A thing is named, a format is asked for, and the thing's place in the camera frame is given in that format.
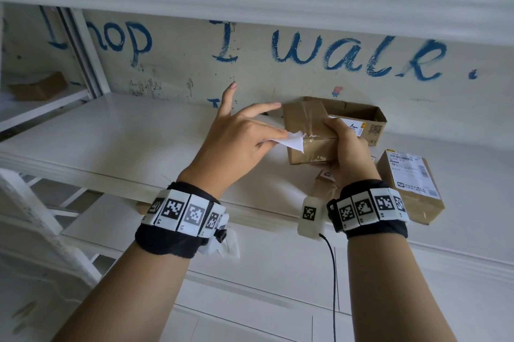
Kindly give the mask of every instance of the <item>black and white square code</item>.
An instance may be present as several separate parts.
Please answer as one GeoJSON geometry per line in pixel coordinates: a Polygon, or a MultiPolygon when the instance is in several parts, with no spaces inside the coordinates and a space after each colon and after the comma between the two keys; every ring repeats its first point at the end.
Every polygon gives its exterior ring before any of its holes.
{"type": "Polygon", "coordinates": [[[166,201],[166,205],[164,206],[164,209],[162,210],[161,215],[177,220],[178,217],[180,216],[180,213],[182,212],[183,207],[184,207],[184,202],[173,200],[173,199],[169,198],[166,201]]]}
{"type": "Polygon", "coordinates": [[[375,196],[375,203],[380,211],[391,211],[394,209],[390,196],[375,196]]]}
{"type": "Polygon", "coordinates": [[[219,217],[219,215],[217,213],[215,213],[215,212],[211,213],[211,216],[209,217],[209,220],[205,224],[204,228],[211,229],[211,230],[213,228],[215,228],[216,222],[218,221],[218,217],[219,217]]]}
{"type": "Polygon", "coordinates": [[[154,200],[154,202],[152,203],[152,205],[150,206],[150,209],[148,209],[147,213],[157,213],[157,211],[159,210],[159,208],[163,202],[164,202],[163,198],[156,198],[154,200]]]}
{"type": "Polygon", "coordinates": [[[303,208],[302,219],[314,221],[314,217],[316,216],[316,209],[313,207],[305,206],[303,208]]]}
{"type": "Polygon", "coordinates": [[[200,208],[196,205],[189,204],[189,208],[184,215],[183,222],[194,224],[199,226],[202,223],[202,217],[205,213],[204,208],[200,208]]]}
{"type": "Polygon", "coordinates": [[[351,204],[339,208],[339,213],[341,214],[341,220],[344,222],[355,217],[355,212],[351,204]]]}
{"type": "Polygon", "coordinates": [[[355,203],[355,209],[357,210],[358,215],[366,215],[368,213],[373,213],[371,202],[367,198],[361,201],[357,201],[355,203]]]}
{"type": "Polygon", "coordinates": [[[399,209],[402,212],[407,212],[405,210],[405,205],[403,205],[403,200],[400,197],[393,196],[394,203],[396,204],[396,209],[399,209]]]}

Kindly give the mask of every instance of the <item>blue lettering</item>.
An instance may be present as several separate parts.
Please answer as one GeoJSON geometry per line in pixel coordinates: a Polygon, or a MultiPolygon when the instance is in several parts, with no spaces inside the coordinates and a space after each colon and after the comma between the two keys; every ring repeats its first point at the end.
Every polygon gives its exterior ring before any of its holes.
{"type": "Polygon", "coordinates": [[[340,39],[337,40],[335,43],[333,43],[331,46],[329,46],[325,52],[325,56],[323,57],[323,66],[326,70],[337,70],[341,66],[344,65],[346,70],[350,72],[357,72],[362,68],[362,65],[358,65],[357,67],[353,66],[353,62],[355,60],[355,57],[360,51],[360,41],[357,39],[352,39],[351,37],[347,37],[346,39],[340,39]],[[343,44],[346,43],[357,43],[356,45],[352,46],[350,51],[346,53],[346,55],[338,61],[334,66],[329,66],[328,62],[330,60],[330,57],[334,53],[335,50],[337,50],[339,47],[341,47],[343,44]]]}
{"type": "Polygon", "coordinates": [[[230,62],[235,62],[237,60],[237,57],[232,57],[229,55],[228,58],[226,58],[225,56],[227,55],[227,52],[228,52],[228,45],[230,43],[230,22],[228,21],[216,21],[216,20],[209,20],[209,22],[211,24],[223,24],[223,44],[222,44],[222,49],[220,51],[220,54],[218,56],[216,55],[212,55],[213,58],[215,58],[217,61],[220,61],[220,62],[226,62],[226,63],[230,63],[230,62]]]}
{"type": "Polygon", "coordinates": [[[52,25],[50,24],[50,20],[48,19],[48,16],[46,15],[45,9],[40,5],[39,10],[41,11],[43,20],[45,20],[46,29],[48,29],[48,33],[50,34],[50,38],[52,39],[50,42],[48,42],[48,44],[50,44],[51,46],[53,46],[55,48],[61,49],[61,50],[68,49],[68,43],[66,43],[66,42],[57,43],[57,41],[55,41],[54,30],[52,29],[52,25]]]}
{"type": "Polygon", "coordinates": [[[283,58],[279,57],[279,51],[278,51],[278,45],[279,45],[279,30],[277,29],[271,38],[271,55],[273,56],[273,59],[275,59],[276,62],[285,62],[289,58],[293,60],[293,62],[297,64],[306,64],[309,63],[312,59],[316,57],[318,54],[318,51],[321,47],[321,43],[323,40],[321,39],[321,36],[318,36],[316,39],[316,44],[314,45],[314,49],[312,50],[311,56],[306,61],[301,61],[298,59],[298,45],[300,43],[300,33],[296,32],[292,38],[291,47],[289,49],[289,52],[287,55],[283,58]]]}
{"type": "Polygon", "coordinates": [[[103,43],[102,35],[100,34],[100,31],[98,30],[98,28],[95,27],[95,25],[91,21],[86,21],[86,26],[88,28],[93,29],[93,32],[96,33],[98,45],[100,46],[100,48],[103,49],[104,51],[107,51],[107,45],[103,43]]]}
{"type": "Polygon", "coordinates": [[[212,107],[217,108],[218,103],[220,102],[219,98],[208,98],[207,101],[212,102],[212,107]]]}
{"type": "Polygon", "coordinates": [[[125,23],[128,35],[130,36],[130,40],[132,42],[132,49],[134,52],[134,55],[132,57],[132,67],[136,67],[137,61],[139,58],[140,53],[147,53],[152,49],[152,36],[150,35],[150,32],[148,32],[148,29],[143,27],[142,24],[135,22],[135,21],[127,21],[125,23]],[[139,49],[137,46],[136,36],[134,35],[133,29],[137,29],[139,32],[141,32],[146,37],[146,45],[143,49],[139,49]]]}
{"type": "Polygon", "coordinates": [[[371,58],[369,58],[368,66],[366,66],[366,72],[370,77],[383,77],[391,71],[392,67],[382,68],[378,71],[375,71],[375,65],[377,64],[378,58],[380,57],[382,51],[389,47],[389,44],[391,44],[394,38],[395,36],[386,36],[384,40],[382,40],[382,43],[380,43],[380,45],[377,47],[373,55],[371,55],[371,58]]]}
{"type": "Polygon", "coordinates": [[[118,24],[114,22],[107,22],[103,26],[103,35],[105,36],[105,41],[114,51],[120,52],[123,49],[123,45],[125,44],[125,32],[120,28],[118,24]],[[114,44],[109,37],[109,29],[115,29],[120,34],[120,42],[119,44],[114,44]]]}
{"type": "Polygon", "coordinates": [[[446,55],[446,44],[438,42],[436,40],[430,39],[427,40],[419,49],[418,52],[414,55],[414,57],[409,60],[409,64],[406,66],[405,71],[401,72],[400,74],[396,74],[397,77],[404,77],[405,74],[411,69],[414,69],[414,75],[419,81],[425,82],[425,81],[431,81],[432,79],[439,78],[442,73],[436,72],[431,77],[425,77],[423,75],[423,72],[421,70],[422,65],[430,65],[434,62],[437,62],[439,59],[444,58],[446,55]],[[434,57],[433,59],[430,59],[429,61],[420,63],[419,60],[424,57],[427,53],[432,51],[440,51],[439,55],[434,57]]]}

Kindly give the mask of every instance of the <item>black strap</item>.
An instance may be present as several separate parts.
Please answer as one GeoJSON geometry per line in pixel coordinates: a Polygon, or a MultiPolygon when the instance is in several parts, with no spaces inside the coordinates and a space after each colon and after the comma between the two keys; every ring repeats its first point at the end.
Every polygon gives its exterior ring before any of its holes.
{"type": "MultiPolygon", "coordinates": [[[[215,197],[190,183],[173,182],[168,189],[194,194],[210,202],[220,203],[215,197]]],[[[141,224],[139,226],[136,231],[135,239],[139,247],[149,253],[157,255],[173,254],[188,259],[194,257],[196,251],[202,244],[207,244],[206,240],[197,236],[166,230],[162,227],[149,226],[148,224],[141,224]]]]}
{"type": "MultiPolygon", "coordinates": [[[[357,181],[345,186],[341,190],[340,198],[338,200],[330,200],[326,205],[328,209],[328,216],[334,225],[336,232],[343,231],[343,225],[339,217],[336,203],[358,193],[365,192],[370,189],[376,188],[389,188],[389,185],[380,179],[365,179],[357,181]]],[[[344,231],[348,239],[354,236],[370,235],[370,234],[400,234],[405,238],[408,237],[407,225],[401,220],[381,220],[376,223],[366,224],[352,230],[344,231]]]]}

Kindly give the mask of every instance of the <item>white tissue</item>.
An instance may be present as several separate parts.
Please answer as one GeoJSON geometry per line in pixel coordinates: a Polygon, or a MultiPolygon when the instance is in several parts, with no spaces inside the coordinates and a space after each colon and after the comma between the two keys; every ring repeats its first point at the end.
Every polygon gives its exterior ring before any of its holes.
{"type": "Polygon", "coordinates": [[[298,131],[295,134],[288,132],[287,139],[270,139],[283,144],[286,147],[303,152],[303,134],[302,131],[298,131]]]}

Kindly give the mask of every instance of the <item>person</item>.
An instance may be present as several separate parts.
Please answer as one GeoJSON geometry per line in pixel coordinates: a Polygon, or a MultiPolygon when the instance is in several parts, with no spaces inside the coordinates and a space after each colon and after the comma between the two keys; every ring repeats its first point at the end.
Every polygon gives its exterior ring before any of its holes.
{"type": "MultiPolygon", "coordinates": [[[[253,104],[231,115],[235,90],[236,83],[232,83],[223,93],[202,147],[176,182],[215,201],[276,145],[269,139],[287,137],[284,129],[254,119],[278,109],[280,103],[253,104]]],[[[330,166],[338,185],[345,188],[363,181],[379,181],[366,141],[357,138],[340,119],[328,119],[326,125],[339,137],[338,162],[330,166]]],[[[175,234],[141,225],[136,241],[62,326],[54,342],[159,340],[190,258],[200,245],[192,236],[163,240],[161,231],[175,234]],[[147,227],[156,231],[141,232],[147,227]],[[169,246],[174,250],[153,251],[157,245],[151,241],[161,241],[159,246],[172,243],[169,246]]],[[[369,232],[349,238],[355,340],[455,341],[405,236],[369,232]]]]}

